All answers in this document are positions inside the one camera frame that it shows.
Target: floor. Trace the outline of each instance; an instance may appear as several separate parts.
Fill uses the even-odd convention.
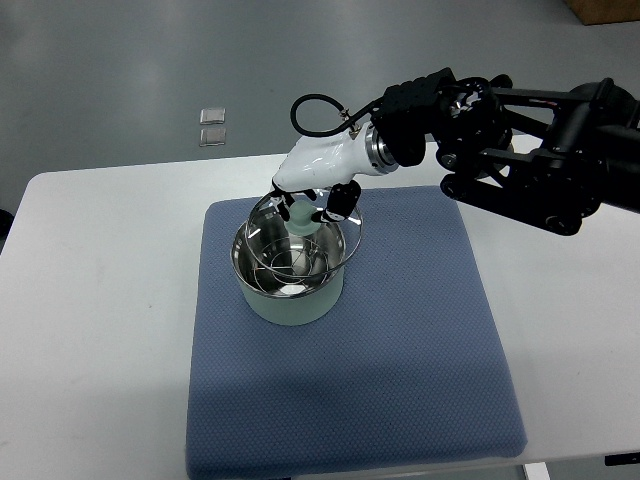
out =
[[[569,90],[606,76],[640,97],[640,22],[585,27],[563,0],[0,2],[0,209],[57,170],[287,152],[292,102],[352,111],[391,84],[450,66]],[[199,112],[226,108],[226,144],[199,147]],[[337,122],[301,112],[305,125]],[[603,459],[549,465],[553,480],[631,479]],[[429,475],[522,479],[516,468]]]

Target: white table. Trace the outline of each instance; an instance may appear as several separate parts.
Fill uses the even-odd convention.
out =
[[[434,151],[419,167],[359,181],[437,184],[446,172]],[[0,255],[0,478],[186,478],[204,214],[213,202],[264,194],[283,158],[31,181]],[[460,210],[529,444],[516,459],[378,473],[640,450],[640,216],[602,206],[563,238]]]

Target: blue cushion pad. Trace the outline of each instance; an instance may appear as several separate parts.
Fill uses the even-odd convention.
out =
[[[321,319],[271,324],[230,262],[256,199],[204,223],[187,421],[192,479],[483,457],[526,445],[464,224],[437,187],[365,190],[361,249]]]

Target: robotic arm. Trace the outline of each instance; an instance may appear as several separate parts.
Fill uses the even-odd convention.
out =
[[[327,207],[313,220],[340,221],[360,196],[356,174],[418,165],[431,133],[436,159],[452,172],[440,185],[452,199],[560,235],[577,233],[601,203],[640,212],[639,101],[609,78],[570,92],[511,87],[506,75],[456,80],[446,68],[387,88],[353,116],[330,97],[305,95],[291,109],[303,137],[273,177],[274,203],[287,219],[291,193],[313,198],[313,189],[330,188]],[[309,100],[333,104],[342,125],[326,132],[302,128],[296,112]],[[551,109],[553,122],[510,105]],[[356,122],[366,114],[371,121],[360,127]],[[514,129],[540,138],[540,148],[513,153]]]

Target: cardboard box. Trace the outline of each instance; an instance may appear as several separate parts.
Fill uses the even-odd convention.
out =
[[[640,20],[640,0],[565,0],[585,25]]]

